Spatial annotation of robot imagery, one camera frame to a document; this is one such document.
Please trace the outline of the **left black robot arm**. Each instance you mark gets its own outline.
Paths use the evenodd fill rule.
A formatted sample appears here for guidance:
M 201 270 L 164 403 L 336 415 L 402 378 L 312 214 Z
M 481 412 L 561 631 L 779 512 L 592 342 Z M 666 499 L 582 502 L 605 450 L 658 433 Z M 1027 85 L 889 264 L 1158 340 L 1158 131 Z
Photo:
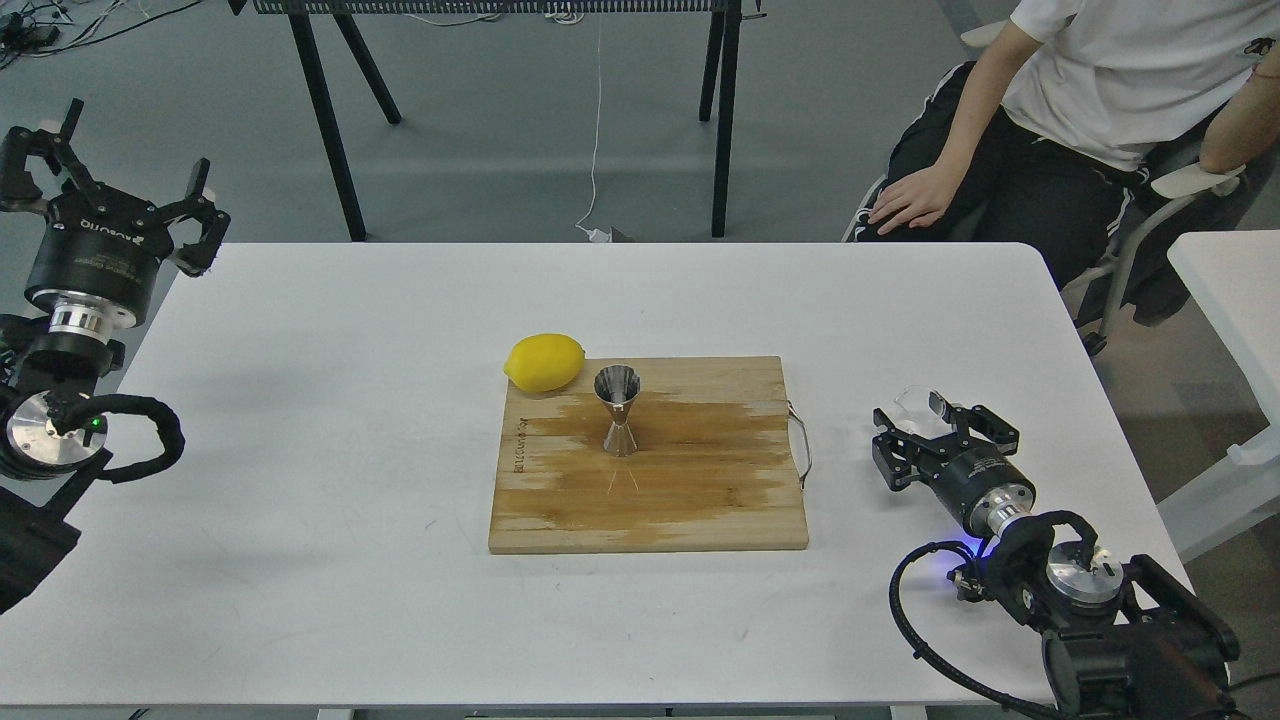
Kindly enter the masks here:
M 3 475 L 63 480 L 40 506 L 1 493 L 3 611 L 77 546 L 81 532 L 67 515 L 95 480 L 151 477 L 184 452 L 168 405 L 95 388 L 122 368 L 125 347 L 114 333 L 146 320 L 161 264 L 205 274 L 230 224 L 205 193 L 206 159 L 195 164 L 187 195 L 166 205 L 96 181 L 70 145 L 82 109 L 74 99 L 59 127 L 15 126 L 3 141 L 3 210 L 45 223 L 26 283 L 40 316 L 3 316 Z

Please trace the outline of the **person's right hand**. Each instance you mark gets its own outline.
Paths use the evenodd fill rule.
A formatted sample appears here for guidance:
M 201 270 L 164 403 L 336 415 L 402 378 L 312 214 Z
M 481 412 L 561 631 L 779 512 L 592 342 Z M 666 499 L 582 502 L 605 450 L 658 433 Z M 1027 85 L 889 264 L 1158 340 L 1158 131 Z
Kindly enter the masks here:
M 878 234 L 932 225 L 951 206 L 968 165 L 938 160 L 884 187 L 872 204 L 868 224 Z

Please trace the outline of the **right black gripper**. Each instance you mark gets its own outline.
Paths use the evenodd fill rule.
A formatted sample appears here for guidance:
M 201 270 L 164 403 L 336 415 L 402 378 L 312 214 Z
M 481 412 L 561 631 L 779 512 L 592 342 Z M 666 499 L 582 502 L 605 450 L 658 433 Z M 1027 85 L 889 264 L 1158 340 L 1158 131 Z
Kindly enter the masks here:
M 882 432 L 872 441 L 872 454 L 887 487 L 900 492 L 913 482 L 931 483 L 951 518 L 979 539 L 995 538 L 1010 521 L 1029 515 L 1036 488 L 1006 459 L 1018 451 L 1019 430 L 987 406 L 963 407 L 940 392 L 929 392 L 928 405 L 951 434 L 924 438 L 897 428 L 884 410 L 873 411 Z

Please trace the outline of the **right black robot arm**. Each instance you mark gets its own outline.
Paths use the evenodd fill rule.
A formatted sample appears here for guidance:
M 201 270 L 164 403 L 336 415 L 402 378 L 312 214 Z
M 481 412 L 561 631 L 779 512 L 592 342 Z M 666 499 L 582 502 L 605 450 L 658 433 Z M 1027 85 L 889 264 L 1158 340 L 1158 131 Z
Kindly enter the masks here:
M 1036 487 L 1012 464 L 1019 432 L 977 405 L 937 392 L 929 410 L 948 433 L 927 438 L 873 413 L 873 459 L 891 491 L 927 486 L 980 543 L 956 539 L 915 548 L 888 585 L 896 628 L 951 682 L 1002 708 L 1038 719 L 1239 719 L 1228 665 L 1240 653 L 1230 626 L 1151 556 L 1116 560 L 1096 529 L 1068 510 L 1037 514 Z M 904 610 L 900 585 L 918 559 L 948 551 L 957 597 L 995 601 L 1041 638 L 1053 706 L 996 691 L 933 651 Z

